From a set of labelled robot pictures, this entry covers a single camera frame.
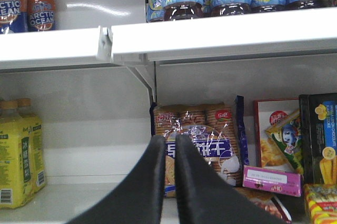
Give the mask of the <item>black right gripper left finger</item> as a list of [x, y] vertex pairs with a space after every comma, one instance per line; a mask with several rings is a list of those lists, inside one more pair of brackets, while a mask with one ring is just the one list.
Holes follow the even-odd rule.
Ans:
[[102, 200], [68, 223], [160, 223], [165, 139], [153, 136], [131, 172]]

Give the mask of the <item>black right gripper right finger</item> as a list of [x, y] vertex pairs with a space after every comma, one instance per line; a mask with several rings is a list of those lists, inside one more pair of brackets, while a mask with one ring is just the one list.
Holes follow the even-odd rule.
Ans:
[[180, 223], [283, 223], [226, 183], [187, 135], [177, 135], [175, 143]]

